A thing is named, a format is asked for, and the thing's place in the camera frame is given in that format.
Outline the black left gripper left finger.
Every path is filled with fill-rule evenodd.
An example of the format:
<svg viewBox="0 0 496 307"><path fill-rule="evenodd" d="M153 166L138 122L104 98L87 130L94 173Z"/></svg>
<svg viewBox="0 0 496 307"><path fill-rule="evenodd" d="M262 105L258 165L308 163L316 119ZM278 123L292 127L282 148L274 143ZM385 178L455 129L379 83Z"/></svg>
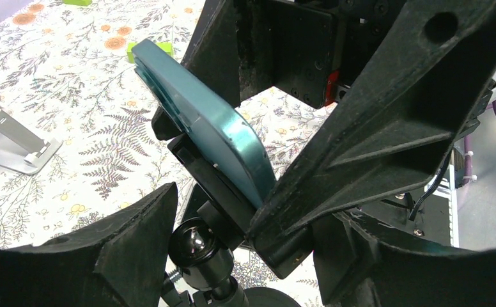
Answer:
<svg viewBox="0 0 496 307"><path fill-rule="evenodd" d="M0 306L157 306L177 205L168 183L40 246L0 249Z"/></svg>

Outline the blue-edged smartphone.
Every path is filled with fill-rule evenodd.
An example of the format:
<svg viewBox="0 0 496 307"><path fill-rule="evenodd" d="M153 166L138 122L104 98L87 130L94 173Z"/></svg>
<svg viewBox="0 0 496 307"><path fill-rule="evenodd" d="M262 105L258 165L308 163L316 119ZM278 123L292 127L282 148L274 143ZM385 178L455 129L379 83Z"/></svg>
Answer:
<svg viewBox="0 0 496 307"><path fill-rule="evenodd" d="M262 207L276 179L261 139L245 118L169 56L135 64L166 116L254 207Z"/></svg>

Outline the black round-base phone stand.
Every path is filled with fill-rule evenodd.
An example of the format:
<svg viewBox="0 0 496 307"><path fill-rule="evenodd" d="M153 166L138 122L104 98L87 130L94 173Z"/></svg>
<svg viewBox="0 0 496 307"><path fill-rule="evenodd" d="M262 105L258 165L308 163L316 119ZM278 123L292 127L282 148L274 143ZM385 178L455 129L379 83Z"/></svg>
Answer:
<svg viewBox="0 0 496 307"><path fill-rule="evenodd" d="M256 209L215 167L207 162L186 133L159 107L151 127L160 141L194 177L181 225L169 241L168 255L176 269L164 277L162 299L168 306L297 306L273 288L244 289L232 276L233 251L250 244L245 233Z"/></svg>

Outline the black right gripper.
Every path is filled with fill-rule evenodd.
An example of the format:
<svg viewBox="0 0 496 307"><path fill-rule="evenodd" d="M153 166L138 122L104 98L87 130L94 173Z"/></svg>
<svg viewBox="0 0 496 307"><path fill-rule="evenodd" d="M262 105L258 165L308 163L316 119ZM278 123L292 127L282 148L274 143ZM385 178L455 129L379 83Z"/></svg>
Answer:
<svg viewBox="0 0 496 307"><path fill-rule="evenodd" d="M352 87L279 179L249 237L284 237L425 184L496 70L496 1L270 1L270 19L267 9L205 1L182 65L233 107L272 80L312 108Z"/></svg>

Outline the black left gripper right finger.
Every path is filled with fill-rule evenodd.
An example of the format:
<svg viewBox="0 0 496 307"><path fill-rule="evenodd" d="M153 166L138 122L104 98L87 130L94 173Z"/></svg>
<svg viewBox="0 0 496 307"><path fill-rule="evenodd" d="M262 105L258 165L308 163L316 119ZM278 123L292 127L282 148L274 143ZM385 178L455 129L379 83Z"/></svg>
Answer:
<svg viewBox="0 0 496 307"><path fill-rule="evenodd" d="M496 306L496 249L443 246L354 212L312 230L325 306Z"/></svg>

